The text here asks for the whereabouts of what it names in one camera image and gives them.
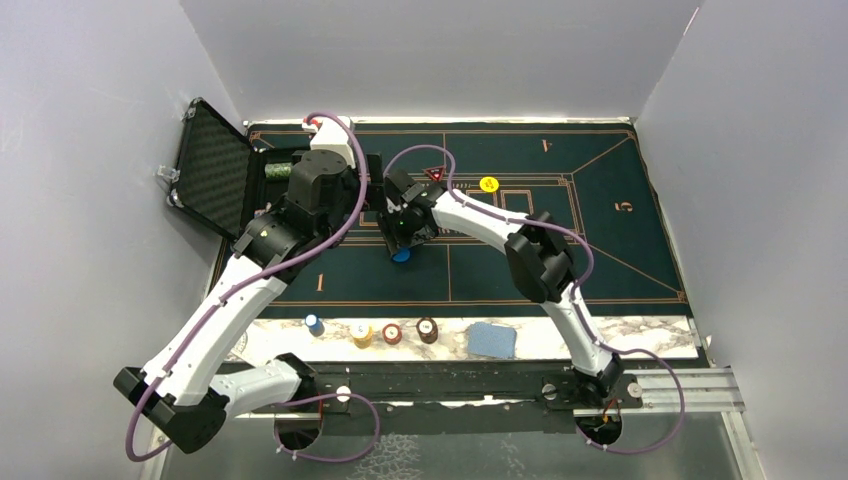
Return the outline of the blue round button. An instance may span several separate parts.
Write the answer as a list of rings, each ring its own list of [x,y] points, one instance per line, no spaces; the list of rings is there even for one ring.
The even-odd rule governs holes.
[[[409,249],[400,249],[398,252],[394,253],[391,256],[391,260],[395,263],[405,263],[411,258],[411,251]]]

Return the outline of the red triangular dealer button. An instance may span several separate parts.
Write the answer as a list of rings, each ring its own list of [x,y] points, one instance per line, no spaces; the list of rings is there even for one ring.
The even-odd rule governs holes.
[[[444,175],[445,175],[445,171],[446,171],[446,169],[445,169],[444,166],[428,167],[428,168],[424,169],[424,173],[434,183],[438,183],[438,182],[441,182],[443,180]]]

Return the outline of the yellow round button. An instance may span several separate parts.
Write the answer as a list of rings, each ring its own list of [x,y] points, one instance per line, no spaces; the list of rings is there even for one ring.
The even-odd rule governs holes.
[[[484,176],[479,181],[479,188],[486,193],[495,193],[500,188],[500,182],[493,176]]]

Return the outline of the brown poker chip stack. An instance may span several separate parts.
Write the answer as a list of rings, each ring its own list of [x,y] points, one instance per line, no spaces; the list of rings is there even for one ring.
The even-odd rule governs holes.
[[[420,340],[425,344],[433,344],[438,340],[438,325],[430,317],[422,317],[416,323],[416,331]]]

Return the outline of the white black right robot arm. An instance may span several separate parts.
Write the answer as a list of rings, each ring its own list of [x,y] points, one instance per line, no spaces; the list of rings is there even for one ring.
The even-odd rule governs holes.
[[[539,305],[563,338],[581,402],[600,407],[617,392],[623,374],[620,355],[605,345],[580,292],[566,229],[544,212],[533,216],[499,209],[456,190],[422,192],[406,201],[386,201],[376,214],[392,254],[453,230],[496,249],[506,257],[515,288]]]

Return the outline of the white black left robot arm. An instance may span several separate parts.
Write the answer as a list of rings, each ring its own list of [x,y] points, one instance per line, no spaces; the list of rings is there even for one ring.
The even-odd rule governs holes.
[[[144,366],[117,374],[115,388],[134,406],[125,437],[130,460],[149,460],[167,445],[193,453],[235,416],[274,403],[298,411],[316,401],[315,372],[292,353],[234,374],[218,369],[257,316],[357,221],[372,163],[360,148],[354,153],[348,161],[328,147],[306,151],[281,207],[247,225],[218,285],[177,336]],[[165,434],[166,445],[135,451],[141,417]]]

